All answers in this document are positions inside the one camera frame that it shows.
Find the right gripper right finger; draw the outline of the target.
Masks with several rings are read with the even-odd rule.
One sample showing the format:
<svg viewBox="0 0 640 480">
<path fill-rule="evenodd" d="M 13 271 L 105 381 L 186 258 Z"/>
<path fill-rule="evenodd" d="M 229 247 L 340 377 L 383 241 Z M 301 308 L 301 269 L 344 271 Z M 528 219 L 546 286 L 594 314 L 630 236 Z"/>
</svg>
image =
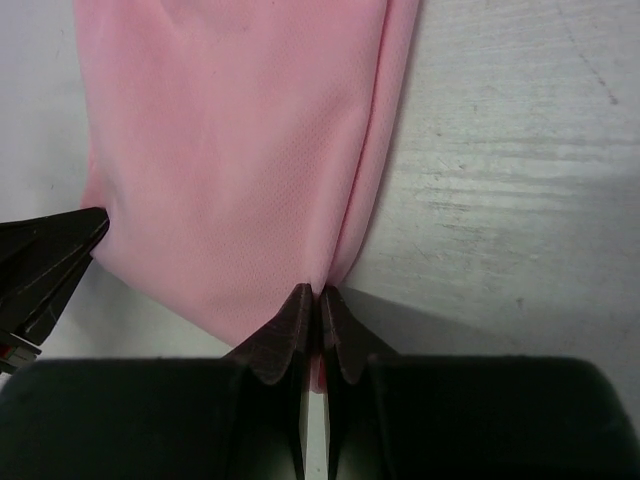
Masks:
<svg viewBox="0 0 640 480">
<path fill-rule="evenodd" d="M 631 422 L 592 364 L 403 355 L 319 299 L 332 479 L 627 479 Z"/>
</svg>

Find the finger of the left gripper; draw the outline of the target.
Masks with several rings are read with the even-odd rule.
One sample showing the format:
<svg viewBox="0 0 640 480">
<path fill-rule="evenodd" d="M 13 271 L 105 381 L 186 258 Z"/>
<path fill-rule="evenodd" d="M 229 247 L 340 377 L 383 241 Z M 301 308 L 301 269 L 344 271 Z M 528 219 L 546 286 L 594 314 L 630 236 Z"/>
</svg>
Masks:
<svg viewBox="0 0 640 480">
<path fill-rule="evenodd" d="M 1 225 L 1 329 L 34 345 L 50 335 L 109 229 L 87 208 Z"/>
</svg>

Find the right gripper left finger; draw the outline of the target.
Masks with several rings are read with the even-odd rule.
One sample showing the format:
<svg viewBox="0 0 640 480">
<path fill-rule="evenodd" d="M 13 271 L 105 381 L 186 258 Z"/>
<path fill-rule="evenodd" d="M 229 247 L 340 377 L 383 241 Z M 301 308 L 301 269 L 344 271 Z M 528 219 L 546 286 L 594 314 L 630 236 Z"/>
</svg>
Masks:
<svg viewBox="0 0 640 480">
<path fill-rule="evenodd" d="M 313 294 L 221 358 L 40 361 L 1 392 L 5 479 L 301 479 Z"/>
</svg>

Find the pink t shirt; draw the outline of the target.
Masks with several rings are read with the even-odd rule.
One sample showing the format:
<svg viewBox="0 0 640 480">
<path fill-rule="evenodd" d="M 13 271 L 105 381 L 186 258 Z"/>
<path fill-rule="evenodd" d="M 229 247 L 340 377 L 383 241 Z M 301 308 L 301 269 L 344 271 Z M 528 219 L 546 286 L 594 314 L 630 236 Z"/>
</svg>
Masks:
<svg viewBox="0 0 640 480">
<path fill-rule="evenodd" d="M 94 257 L 229 345 L 341 282 L 380 185 L 415 1 L 77 1 Z"/>
</svg>

